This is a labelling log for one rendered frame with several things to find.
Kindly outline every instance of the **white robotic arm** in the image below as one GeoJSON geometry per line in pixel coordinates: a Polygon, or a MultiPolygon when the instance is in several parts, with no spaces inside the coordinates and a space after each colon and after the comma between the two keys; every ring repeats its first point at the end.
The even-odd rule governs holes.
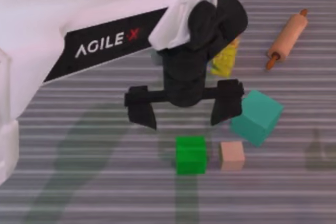
{"type": "Polygon", "coordinates": [[[0,184],[19,158],[17,118],[43,84],[188,42],[187,18],[200,1],[0,0],[0,184]]]}

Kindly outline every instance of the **red letter x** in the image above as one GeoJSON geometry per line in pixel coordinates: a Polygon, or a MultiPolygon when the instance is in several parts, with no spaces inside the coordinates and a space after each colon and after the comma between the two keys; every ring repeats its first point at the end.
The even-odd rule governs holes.
{"type": "Polygon", "coordinates": [[[137,39],[138,38],[138,32],[139,32],[139,29],[136,28],[136,29],[131,29],[131,34],[128,34],[126,37],[128,39],[128,41],[131,41],[131,40],[134,40],[134,39],[137,39]]]}

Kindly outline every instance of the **black label band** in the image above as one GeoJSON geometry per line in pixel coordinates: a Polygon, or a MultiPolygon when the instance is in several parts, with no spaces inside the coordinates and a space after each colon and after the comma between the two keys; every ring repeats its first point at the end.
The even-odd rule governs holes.
{"type": "Polygon", "coordinates": [[[167,9],[69,32],[45,82],[151,47],[148,37],[167,9]]]}

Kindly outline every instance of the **teal cube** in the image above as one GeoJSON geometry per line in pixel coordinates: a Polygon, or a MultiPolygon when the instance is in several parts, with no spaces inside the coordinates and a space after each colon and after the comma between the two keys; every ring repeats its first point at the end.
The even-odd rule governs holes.
{"type": "Polygon", "coordinates": [[[204,174],[206,163],[204,137],[178,136],[176,138],[176,173],[178,175],[204,174]]]}
{"type": "Polygon", "coordinates": [[[277,125],[284,106],[252,90],[241,102],[241,107],[242,114],[231,120],[231,130],[254,146],[261,146],[277,125]]]}

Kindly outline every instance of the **robotic arm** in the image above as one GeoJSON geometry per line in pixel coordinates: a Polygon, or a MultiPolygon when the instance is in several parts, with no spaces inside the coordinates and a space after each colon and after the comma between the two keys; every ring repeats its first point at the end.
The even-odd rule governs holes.
{"type": "Polygon", "coordinates": [[[224,101],[236,106],[215,121],[241,113],[237,80],[204,87],[206,63],[246,29],[237,0],[0,0],[0,6],[0,184],[19,158],[17,118],[42,85],[150,47],[162,56],[165,88],[131,87],[125,95],[131,122],[155,129],[150,103],[162,101],[193,106],[215,99],[218,111],[224,101]],[[219,91],[225,89],[229,95],[219,91]],[[139,108],[145,120],[134,112],[139,108]]]}

